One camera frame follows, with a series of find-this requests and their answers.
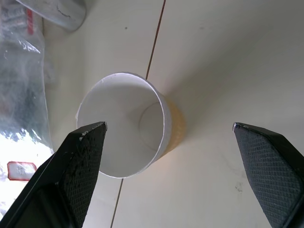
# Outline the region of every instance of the red label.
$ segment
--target red label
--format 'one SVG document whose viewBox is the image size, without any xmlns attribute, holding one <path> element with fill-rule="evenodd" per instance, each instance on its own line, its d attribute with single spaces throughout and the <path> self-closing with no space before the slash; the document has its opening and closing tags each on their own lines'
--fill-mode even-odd
<svg viewBox="0 0 304 228">
<path fill-rule="evenodd" d="M 29 181 L 37 167 L 31 162 L 11 161 L 8 163 L 8 179 L 11 181 Z"/>
<path fill-rule="evenodd" d="M 33 11 L 30 9 L 27 9 L 27 15 L 28 15 L 28 33 L 30 35 L 33 35 L 34 29 L 33 29 Z"/>
</svg>

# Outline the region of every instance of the clear plastic bag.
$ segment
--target clear plastic bag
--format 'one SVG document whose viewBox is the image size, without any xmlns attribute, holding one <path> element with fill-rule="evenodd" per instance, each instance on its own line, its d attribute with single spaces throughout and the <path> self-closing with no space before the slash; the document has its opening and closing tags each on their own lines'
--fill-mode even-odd
<svg viewBox="0 0 304 228">
<path fill-rule="evenodd" d="M 44 90 L 44 38 L 12 0 L 0 23 L 0 219 L 53 153 Z"/>
</svg>

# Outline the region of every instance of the textured gripper pad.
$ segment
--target textured gripper pad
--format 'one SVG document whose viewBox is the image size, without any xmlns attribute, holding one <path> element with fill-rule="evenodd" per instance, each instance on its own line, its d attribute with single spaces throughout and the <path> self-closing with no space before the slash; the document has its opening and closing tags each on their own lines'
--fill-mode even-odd
<svg viewBox="0 0 304 228">
<path fill-rule="evenodd" d="M 79 138 L 81 143 L 59 183 L 77 227 L 84 223 L 96 185 L 105 131 L 104 124 L 104 127 L 97 127 Z"/>
<path fill-rule="evenodd" d="M 249 184 L 272 228 L 281 228 L 302 194 L 303 183 L 267 138 L 234 129 Z"/>
</svg>

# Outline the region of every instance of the cup rim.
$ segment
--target cup rim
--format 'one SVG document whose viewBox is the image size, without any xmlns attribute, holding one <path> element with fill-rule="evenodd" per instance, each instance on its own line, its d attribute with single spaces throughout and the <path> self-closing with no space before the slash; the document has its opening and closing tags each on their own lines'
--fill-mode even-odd
<svg viewBox="0 0 304 228">
<path fill-rule="evenodd" d="M 149 88 L 154 92 L 154 94 L 156 95 L 156 97 L 157 97 L 157 99 L 158 99 L 158 101 L 159 101 L 159 103 L 160 103 L 160 105 L 161 105 L 163 128 L 162 128 L 162 137 L 161 137 L 161 141 L 160 141 L 160 144 L 159 144 L 159 146 L 158 146 L 157 152 L 155 153 L 154 157 L 150 160 L 150 162 L 149 162 L 148 164 L 146 164 L 143 168 L 141 168 L 140 170 L 138 170 L 136 173 L 133 173 L 133 174 L 131 174 L 131 175 L 129 175 L 129 176 L 116 177 L 116 176 L 111 176 L 111 175 L 109 175 L 109 174 L 107 174 L 107 173 L 104 173 L 104 172 L 102 172 L 102 171 L 99 170 L 100 173 L 102 173 L 102 174 L 104 174 L 104 175 L 106 175 L 106 176 L 108 176 L 108 177 L 117 178 L 117 179 L 129 178 L 129 177 L 132 177 L 132 176 L 134 176 L 134 175 L 136 175 L 136 174 L 139 174 L 139 173 L 143 172 L 144 170 L 146 170 L 146 169 L 147 169 L 151 164 L 153 164 L 156 160 L 158 160 L 158 159 L 161 157 L 161 155 L 165 152 L 165 150 L 166 150 L 166 148 L 167 148 L 167 146 L 168 146 L 168 144 L 169 144 L 169 140 L 167 140 L 167 142 L 165 142 L 164 138 L 166 137 L 166 125 L 169 125 L 169 127 L 170 127 L 170 125 L 171 125 L 171 123 L 168 124 L 168 123 L 166 123 L 166 121 L 165 121 L 165 120 L 167 119 L 166 116 L 168 115 L 168 112 L 166 112 L 166 111 L 164 110 L 164 106 L 168 106 L 168 105 L 167 105 L 167 103 L 166 103 L 164 97 L 162 96 L 162 94 L 161 94 L 160 92 L 157 91 L 157 89 L 152 85 L 152 83 L 150 83 L 150 82 L 149 82 L 148 80 L 146 80 L 145 78 L 143 78 L 143 77 L 141 77 L 141 76 L 139 76 L 139 75 L 137 75 L 137 74 L 134 74 L 134 73 L 129 73 L 129 72 L 118 72 L 118 73 L 110 74 L 110 75 L 108 75 L 108 76 L 106 76 L 106 77 L 100 79 L 98 82 L 95 83 L 95 85 L 90 89 L 90 91 L 87 92 L 87 94 L 84 96 L 83 100 L 81 101 L 80 106 L 79 106 L 79 108 L 78 108 L 78 111 L 77 111 L 77 113 L 76 113 L 76 127 L 78 128 L 78 116 L 79 116 L 79 111 L 80 111 L 81 106 L 82 106 L 82 104 L 84 103 L 85 99 L 87 98 L 87 96 L 88 96 L 91 92 L 93 92 L 93 90 L 96 89 L 96 88 L 99 86 L 100 83 L 103 83 L 104 80 L 107 80 L 107 79 L 109 79 L 109 78 L 111 78 L 111 77 L 123 76 L 123 75 L 133 76 L 133 77 L 136 77 L 136 78 L 142 80 L 142 81 L 143 81 L 146 85 L 148 85 Z M 170 130 L 170 132 L 169 132 L 170 134 L 167 136 L 167 138 L 170 139 L 170 137 L 171 137 L 171 128 L 170 128 L 169 130 Z"/>
</svg>

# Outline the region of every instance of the paper cup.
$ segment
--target paper cup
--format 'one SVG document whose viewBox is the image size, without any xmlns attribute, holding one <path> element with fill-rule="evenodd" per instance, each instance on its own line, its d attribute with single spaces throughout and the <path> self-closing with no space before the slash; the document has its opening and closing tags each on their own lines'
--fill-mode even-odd
<svg viewBox="0 0 304 228">
<path fill-rule="evenodd" d="M 104 121 L 108 131 L 100 172 L 126 178 L 138 174 L 183 139 L 181 112 L 144 78 L 117 73 L 100 80 L 83 99 L 77 127 Z"/>
</svg>

